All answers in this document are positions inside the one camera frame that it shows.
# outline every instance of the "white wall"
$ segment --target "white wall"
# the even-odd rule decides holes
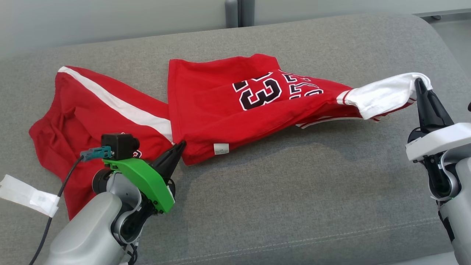
[[[408,14],[471,8],[471,0],[255,0],[255,25],[366,12]]]
[[[0,0],[0,58],[225,25],[224,0]]]

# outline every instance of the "white fabric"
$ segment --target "white fabric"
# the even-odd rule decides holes
[[[24,205],[49,217],[54,217],[59,203],[57,195],[37,190],[10,175],[5,175],[0,182],[0,198]]]
[[[99,84],[95,83],[94,81],[90,80],[85,76],[82,76],[80,73],[77,73],[76,71],[68,67],[61,67],[59,69],[59,72],[67,73],[72,76],[75,80],[79,81],[86,89],[95,94],[101,101],[107,104],[110,108],[116,110],[123,117],[131,120],[132,122],[138,125],[149,126],[158,131],[170,142],[173,142],[172,129],[169,120],[154,116],[127,103],[126,101],[117,98]]]
[[[345,104],[354,105],[367,120],[376,115],[402,107],[410,99],[416,99],[415,80],[422,78],[427,90],[432,89],[430,79],[421,73],[392,76],[352,89],[345,96]]]

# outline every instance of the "white stripe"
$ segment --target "white stripe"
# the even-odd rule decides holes
[[[301,129],[306,129],[308,126],[318,124],[318,123],[323,123],[323,122],[328,122],[328,121],[338,121],[338,120],[363,120],[363,119],[358,118],[358,117],[341,117],[341,118],[325,119],[325,120],[322,120],[322,121],[316,121],[316,122],[313,122],[313,123],[305,124],[304,126],[301,127]]]
[[[339,96],[337,96],[337,104],[339,104],[339,105],[344,105],[344,104],[343,104],[343,97],[345,97],[345,94],[347,94],[348,91],[350,91],[350,90],[346,90],[346,91],[340,93]]]
[[[106,91],[99,84],[88,79],[85,76],[75,72],[74,70],[65,66],[59,69],[59,72],[67,73],[72,76],[75,80],[80,82],[86,89],[95,94],[102,102],[107,104],[110,108],[116,110],[123,117],[138,124],[149,126],[154,130],[158,131],[161,135],[172,142],[172,129],[170,121],[164,118],[156,117],[146,111],[143,111],[126,101],[123,101],[115,97],[110,92]]]

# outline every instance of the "jersey number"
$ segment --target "jersey number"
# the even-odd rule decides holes
[[[265,77],[270,76],[271,74],[272,72],[258,78],[253,78],[253,80],[259,81]],[[252,90],[248,87],[247,81],[242,81],[233,84],[233,87],[236,92],[245,89],[240,95],[239,99],[240,104],[242,105],[242,108],[244,110],[263,106],[276,100],[281,96],[281,88],[277,80],[268,78],[263,81],[263,84],[265,88],[260,91],[257,91],[256,93],[253,93]]]

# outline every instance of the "gray cushion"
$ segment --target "gray cushion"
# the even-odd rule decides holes
[[[114,77],[166,101],[168,61],[265,53],[283,70],[359,87],[421,72],[456,122],[471,92],[436,32],[410,15],[330,17],[50,49],[0,62],[0,174],[57,193],[28,135],[48,110],[54,77],[72,65]],[[139,263],[379,264],[451,250],[429,197],[427,173],[407,160],[415,106],[380,123],[335,121],[285,129],[174,174],[177,203],[149,220]],[[38,264],[67,223],[52,222]],[[2,264],[27,264],[47,217],[0,201]]]

